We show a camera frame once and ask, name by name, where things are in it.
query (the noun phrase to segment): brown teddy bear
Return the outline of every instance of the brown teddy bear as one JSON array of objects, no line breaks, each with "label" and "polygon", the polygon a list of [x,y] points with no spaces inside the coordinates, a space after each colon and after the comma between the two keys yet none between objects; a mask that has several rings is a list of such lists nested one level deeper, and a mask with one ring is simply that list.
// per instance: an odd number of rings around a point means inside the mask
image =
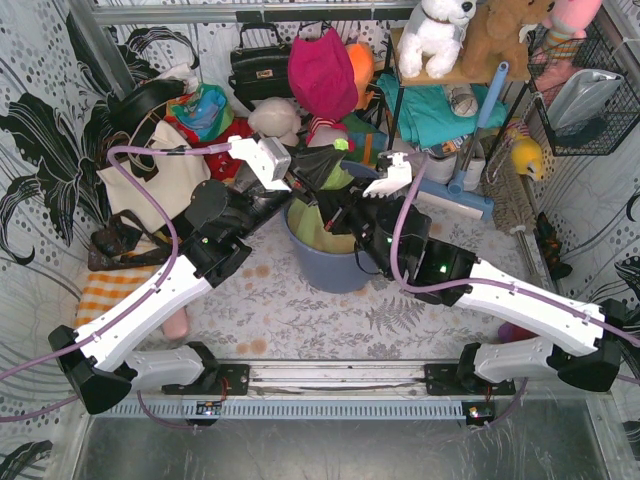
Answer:
[{"label": "brown teddy bear", "polygon": [[542,22],[553,6],[553,0],[489,0],[478,7],[464,43],[464,75],[473,78],[482,73],[490,54],[499,54],[509,62],[511,76],[526,75],[527,44],[520,42],[520,31]]}]

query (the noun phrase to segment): black bag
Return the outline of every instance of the black bag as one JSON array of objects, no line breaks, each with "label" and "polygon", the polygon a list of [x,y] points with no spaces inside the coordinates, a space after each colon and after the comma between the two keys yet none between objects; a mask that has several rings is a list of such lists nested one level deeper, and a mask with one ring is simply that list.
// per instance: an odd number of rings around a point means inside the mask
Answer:
[{"label": "black bag", "polygon": [[[271,30],[276,35],[277,45],[259,48],[244,48],[242,34],[247,30]],[[255,107],[251,100],[270,97],[293,97],[289,86],[289,54],[291,47],[285,44],[273,23],[247,23],[240,30],[240,45],[231,52],[229,85],[235,96],[249,110]]]}]

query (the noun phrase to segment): mop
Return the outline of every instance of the mop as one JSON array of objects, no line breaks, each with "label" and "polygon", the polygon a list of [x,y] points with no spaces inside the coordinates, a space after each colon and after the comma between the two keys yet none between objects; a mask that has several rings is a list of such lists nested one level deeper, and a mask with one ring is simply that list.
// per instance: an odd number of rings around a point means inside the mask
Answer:
[{"label": "mop", "polygon": [[442,185],[428,179],[422,180],[420,183],[421,199],[424,199],[432,205],[456,210],[473,218],[481,218],[483,220],[491,218],[494,201],[489,197],[483,197],[482,195],[472,192],[465,192],[464,178],[467,175],[469,164],[473,158],[473,152],[480,140],[480,134],[487,126],[489,116],[496,104],[500,90],[502,90],[502,85],[504,85],[508,71],[509,64],[507,62],[502,62],[498,65],[496,74],[491,81],[487,98],[480,109],[478,122],[476,123],[473,137],[469,143],[460,170],[458,170],[448,185]]},{"label": "mop", "polygon": [[[540,96],[536,95],[531,99],[520,117],[520,123],[524,124],[539,98]],[[505,136],[493,157],[489,159],[485,174],[482,176],[482,190],[495,201],[493,221],[496,229],[516,237],[529,270],[529,281],[542,286],[536,263],[525,239],[525,233],[535,228],[536,216],[522,183],[523,179],[516,172],[510,158],[513,143],[508,135]],[[490,173],[490,164],[496,163],[495,160],[498,159],[497,167]]]}]

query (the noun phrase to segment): wooden shelf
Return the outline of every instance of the wooden shelf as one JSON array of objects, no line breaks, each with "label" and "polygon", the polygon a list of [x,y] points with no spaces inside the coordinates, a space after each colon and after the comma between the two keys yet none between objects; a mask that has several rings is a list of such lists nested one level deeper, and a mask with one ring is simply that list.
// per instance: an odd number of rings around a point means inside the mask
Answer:
[{"label": "wooden shelf", "polygon": [[[398,52],[398,43],[400,42],[400,37],[402,36],[402,30],[403,30],[402,28],[391,29],[391,43],[393,45],[394,58],[397,58],[395,55]],[[424,61],[422,64],[422,70],[420,71],[420,75],[414,78],[402,78],[402,74],[400,73],[399,69],[396,68],[396,73],[400,80],[400,85],[402,85],[403,87],[417,87],[417,86],[424,86],[424,85],[455,85],[460,83],[491,83],[491,80],[493,80],[493,76],[496,73],[496,69],[500,64],[500,60],[498,56],[491,55],[487,59],[485,69],[481,75],[479,75],[477,78],[467,78],[462,73],[462,67],[460,64],[461,59],[458,58],[458,61],[453,67],[453,70],[451,70],[451,72],[449,72],[447,75],[445,75],[442,78],[431,78],[429,75],[427,75],[427,72],[425,72],[424,70],[424,66],[426,64],[427,58],[428,57],[423,58]],[[514,82],[527,82],[529,81],[530,78],[531,77],[529,73],[527,73],[526,76],[523,76],[520,78],[514,78],[512,75],[509,75],[507,77],[507,80],[514,81]]]}]

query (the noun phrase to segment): white tote bag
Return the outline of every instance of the white tote bag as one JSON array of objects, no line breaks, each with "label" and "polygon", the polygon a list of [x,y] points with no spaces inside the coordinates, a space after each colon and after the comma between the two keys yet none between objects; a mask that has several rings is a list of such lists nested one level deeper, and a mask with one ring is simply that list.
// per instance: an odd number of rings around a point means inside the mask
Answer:
[{"label": "white tote bag", "polygon": [[[178,131],[164,120],[156,125],[150,139],[150,148],[171,149],[189,146]],[[211,178],[209,167],[202,155],[153,155],[158,173],[149,181],[136,178],[140,185],[174,218],[189,206],[196,186]],[[122,162],[131,173],[129,161]],[[150,232],[162,228],[164,220],[142,194],[114,167],[100,170],[98,175],[107,186],[107,196],[112,213],[131,210]]]}]

